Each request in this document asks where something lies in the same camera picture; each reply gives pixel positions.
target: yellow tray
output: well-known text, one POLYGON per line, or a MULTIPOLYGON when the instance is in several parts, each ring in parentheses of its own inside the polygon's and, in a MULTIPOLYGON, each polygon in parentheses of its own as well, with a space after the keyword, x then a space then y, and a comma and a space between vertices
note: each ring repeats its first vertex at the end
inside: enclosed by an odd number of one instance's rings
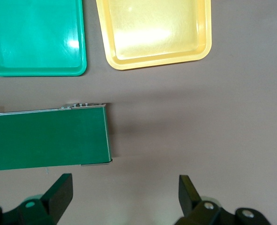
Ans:
POLYGON ((204 58, 210 0, 96 0, 108 63, 133 69, 204 58))

